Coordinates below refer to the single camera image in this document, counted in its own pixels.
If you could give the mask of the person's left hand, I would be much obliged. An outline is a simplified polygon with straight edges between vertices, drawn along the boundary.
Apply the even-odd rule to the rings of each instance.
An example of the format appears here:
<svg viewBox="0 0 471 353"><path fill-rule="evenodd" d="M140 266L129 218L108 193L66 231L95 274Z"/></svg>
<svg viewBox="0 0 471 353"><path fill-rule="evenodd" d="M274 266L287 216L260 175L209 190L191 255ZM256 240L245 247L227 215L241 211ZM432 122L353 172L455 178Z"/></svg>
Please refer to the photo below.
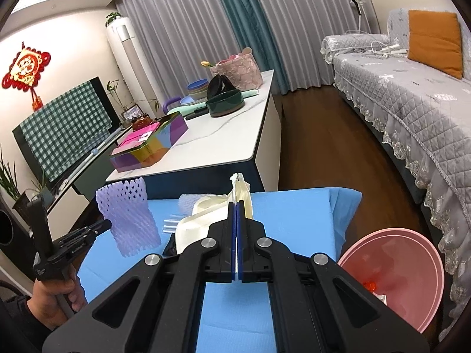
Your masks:
<svg viewBox="0 0 471 353"><path fill-rule="evenodd" d="M68 320L58 302L60 295L68 299L74 312L80 311L88 303L73 265L69 266L65 279L50 281L36 279L32 297L27 300L27 307L32 315L50 330L62 326Z"/></svg>

